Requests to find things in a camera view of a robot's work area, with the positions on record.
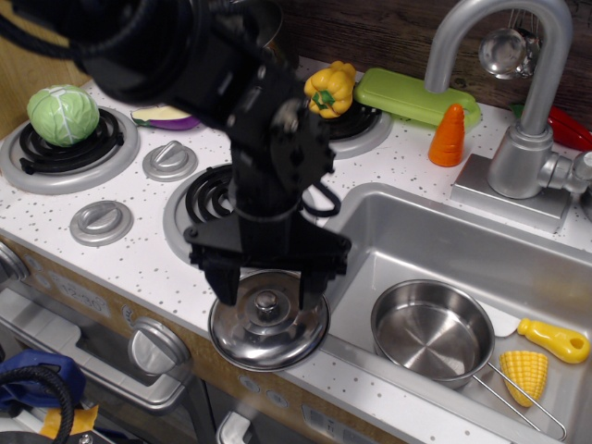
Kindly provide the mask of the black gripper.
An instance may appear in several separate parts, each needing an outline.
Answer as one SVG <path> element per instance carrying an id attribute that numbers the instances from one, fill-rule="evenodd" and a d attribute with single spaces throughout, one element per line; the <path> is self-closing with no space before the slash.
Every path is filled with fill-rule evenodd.
<path id="1" fill-rule="evenodd" d="M 225 305 L 235 305 L 243 268 L 281 269 L 301 274 L 299 308 L 313 310 L 328 283 L 347 269 L 351 241 L 293 213 L 280 222 L 230 216 L 184 231 L 190 260 Z"/>

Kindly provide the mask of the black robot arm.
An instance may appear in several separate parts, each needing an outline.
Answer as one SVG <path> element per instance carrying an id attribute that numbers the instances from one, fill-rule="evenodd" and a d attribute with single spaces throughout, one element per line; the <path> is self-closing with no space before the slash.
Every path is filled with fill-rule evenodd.
<path id="1" fill-rule="evenodd" d="M 222 303 L 237 301 L 244 267 L 297 271 L 300 308 L 319 303 L 327 283 L 345 272 L 351 248 L 299 211 L 302 193 L 333 171 L 329 130 L 293 71 L 258 46 L 241 4 L 15 1 L 12 10 L 68 44 L 3 19 L 10 42 L 74 61 L 115 100 L 171 105 L 227 134 L 233 213 L 184 234 L 191 261 Z"/>

